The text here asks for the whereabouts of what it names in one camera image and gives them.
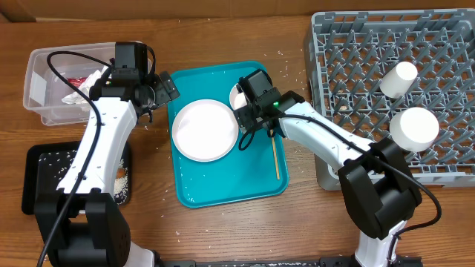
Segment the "white bowl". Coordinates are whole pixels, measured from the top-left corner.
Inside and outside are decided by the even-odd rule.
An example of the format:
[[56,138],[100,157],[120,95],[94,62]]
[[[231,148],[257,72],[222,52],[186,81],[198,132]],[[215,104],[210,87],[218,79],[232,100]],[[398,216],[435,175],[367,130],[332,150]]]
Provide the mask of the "white bowl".
[[237,110],[244,106],[247,106],[247,100],[245,94],[240,92],[238,89],[240,88],[239,84],[235,84],[231,89],[229,94],[229,103],[231,105],[232,110]]

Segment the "red snack wrapper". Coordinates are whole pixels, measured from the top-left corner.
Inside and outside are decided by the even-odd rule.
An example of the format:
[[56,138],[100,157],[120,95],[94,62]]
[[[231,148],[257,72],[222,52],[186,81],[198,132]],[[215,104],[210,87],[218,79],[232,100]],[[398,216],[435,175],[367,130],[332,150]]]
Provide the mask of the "red snack wrapper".
[[68,81],[75,87],[79,88],[86,81],[86,79],[87,79],[86,77],[68,78]]

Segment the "wooden chopstick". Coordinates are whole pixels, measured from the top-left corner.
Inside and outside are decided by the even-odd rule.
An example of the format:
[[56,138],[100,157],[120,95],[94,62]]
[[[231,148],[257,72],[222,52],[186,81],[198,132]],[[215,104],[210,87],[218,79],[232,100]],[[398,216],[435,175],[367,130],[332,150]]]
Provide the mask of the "wooden chopstick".
[[275,145],[274,131],[270,130],[269,135],[270,135],[271,142],[272,142],[272,152],[273,152],[274,162],[275,162],[276,177],[277,177],[277,180],[280,180],[281,176],[280,176],[280,170],[279,170],[279,165],[278,165],[278,155],[277,155],[277,150],[276,150],[276,145]]

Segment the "large white plate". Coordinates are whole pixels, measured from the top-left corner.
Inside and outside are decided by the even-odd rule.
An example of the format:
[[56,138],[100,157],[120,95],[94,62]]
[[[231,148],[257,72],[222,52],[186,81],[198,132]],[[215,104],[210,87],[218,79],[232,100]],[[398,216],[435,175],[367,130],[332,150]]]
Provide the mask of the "large white plate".
[[176,115],[171,138],[177,150],[196,162],[212,162],[235,146],[238,124],[222,102],[201,99],[187,104]]

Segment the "brown carrot stick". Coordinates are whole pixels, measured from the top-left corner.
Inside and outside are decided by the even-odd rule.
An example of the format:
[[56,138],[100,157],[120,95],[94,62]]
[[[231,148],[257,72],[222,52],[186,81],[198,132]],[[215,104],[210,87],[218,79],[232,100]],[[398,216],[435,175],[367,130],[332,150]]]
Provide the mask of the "brown carrot stick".
[[127,171],[124,168],[118,168],[116,178],[120,179],[127,176]]

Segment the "small white cup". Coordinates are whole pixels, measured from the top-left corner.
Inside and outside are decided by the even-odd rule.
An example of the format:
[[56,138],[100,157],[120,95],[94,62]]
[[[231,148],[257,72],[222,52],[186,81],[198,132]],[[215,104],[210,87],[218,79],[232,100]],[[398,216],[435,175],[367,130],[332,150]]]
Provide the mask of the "small white cup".
[[416,66],[411,62],[399,62],[382,79],[379,86],[381,92],[392,99],[407,93],[418,75]]

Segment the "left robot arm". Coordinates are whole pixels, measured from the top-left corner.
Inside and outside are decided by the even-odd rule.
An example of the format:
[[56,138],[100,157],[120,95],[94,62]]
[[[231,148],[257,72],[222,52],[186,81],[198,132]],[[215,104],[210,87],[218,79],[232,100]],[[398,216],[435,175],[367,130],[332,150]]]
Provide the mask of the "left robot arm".
[[169,73],[142,42],[117,42],[115,56],[87,93],[88,123],[66,175],[40,194],[34,215],[44,247],[38,266],[162,266],[160,255],[131,240],[114,201],[114,183],[127,139],[139,118],[180,95]]

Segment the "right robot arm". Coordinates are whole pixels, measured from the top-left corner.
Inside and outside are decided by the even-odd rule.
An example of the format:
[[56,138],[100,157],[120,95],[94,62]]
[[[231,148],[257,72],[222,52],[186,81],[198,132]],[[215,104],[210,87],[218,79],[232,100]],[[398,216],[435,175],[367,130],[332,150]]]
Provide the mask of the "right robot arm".
[[336,171],[347,213],[360,231],[356,252],[321,259],[321,266],[421,266],[418,257],[396,254],[398,233],[421,203],[419,187],[401,148],[391,139],[373,142],[351,134],[318,113],[293,91],[280,94],[268,74],[257,69],[236,85],[244,96],[234,115],[245,150],[265,129],[309,150]]

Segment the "grey dishwasher rack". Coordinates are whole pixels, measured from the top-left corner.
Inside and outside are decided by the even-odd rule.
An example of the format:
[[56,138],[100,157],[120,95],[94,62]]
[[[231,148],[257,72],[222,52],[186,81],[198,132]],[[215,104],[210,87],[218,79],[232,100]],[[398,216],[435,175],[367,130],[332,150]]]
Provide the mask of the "grey dishwasher rack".
[[[408,108],[433,112],[439,135],[408,153],[426,185],[474,185],[474,11],[472,9],[319,12],[304,40],[317,112],[345,130],[378,141]],[[418,75],[407,93],[385,96],[381,79],[399,62]]]

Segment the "teal serving tray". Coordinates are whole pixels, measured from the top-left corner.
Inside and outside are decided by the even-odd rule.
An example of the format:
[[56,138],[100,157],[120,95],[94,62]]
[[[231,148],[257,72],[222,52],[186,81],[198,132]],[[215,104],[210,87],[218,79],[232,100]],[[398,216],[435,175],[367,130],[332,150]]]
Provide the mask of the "teal serving tray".
[[[168,123],[187,104],[212,99],[229,105],[229,94],[240,77],[266,68],[256,61],[180,70],[171,75],[180,97],[168,104]],[[282,138],[275,136],[281,179],[277,180],[272,142],[265,130],[255,133],[251,145],[212,162],[196,162],[171,146],[177,198],[188,208],[203,208],[281,194],[289,184]]]

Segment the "white rice pile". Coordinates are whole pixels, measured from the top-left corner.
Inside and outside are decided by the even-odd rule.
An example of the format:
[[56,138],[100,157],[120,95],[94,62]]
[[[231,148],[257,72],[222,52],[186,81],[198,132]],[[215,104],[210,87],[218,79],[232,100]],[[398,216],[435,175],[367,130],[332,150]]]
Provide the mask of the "white rice pile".
[[[71,163],[76,156],[76,150],[54,151],[41,153],[38,160],[37,173],[37,194],[54,192],[59,182],[66,175]],[[119,161],[119,168],[127,171],[127,176],[115,179],[114,200],[117,205],[124,205],[130,198],[131,181],[128,175],[128,168],[131,165],[131,152],[125,149]]]

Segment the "black plastic tray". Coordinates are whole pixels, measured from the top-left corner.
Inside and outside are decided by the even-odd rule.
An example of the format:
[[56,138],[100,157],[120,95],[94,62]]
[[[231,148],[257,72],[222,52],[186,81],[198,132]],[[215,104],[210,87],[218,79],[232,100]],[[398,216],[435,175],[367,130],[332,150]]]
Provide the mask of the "black plastic tray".
[[[22,194],[24,214],[34,213],[38,195],[56,190],[57,185],[68,172],[78,148],[79,142],[73,141],[34,145],[29,149]],[[114,200],[117,205],[126,205],[131,198],[131,163],[131,147],[126,144],[114,182]]]

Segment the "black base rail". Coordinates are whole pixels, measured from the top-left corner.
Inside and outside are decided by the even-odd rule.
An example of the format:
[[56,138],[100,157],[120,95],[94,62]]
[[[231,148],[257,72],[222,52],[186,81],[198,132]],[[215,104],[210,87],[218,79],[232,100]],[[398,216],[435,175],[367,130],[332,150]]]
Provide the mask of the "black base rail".
[[223,261],[196,262],[194,260],[161,260],[162,267],[356,267],[354,256],[322,257],[319,260],[270,260],[270,261]]

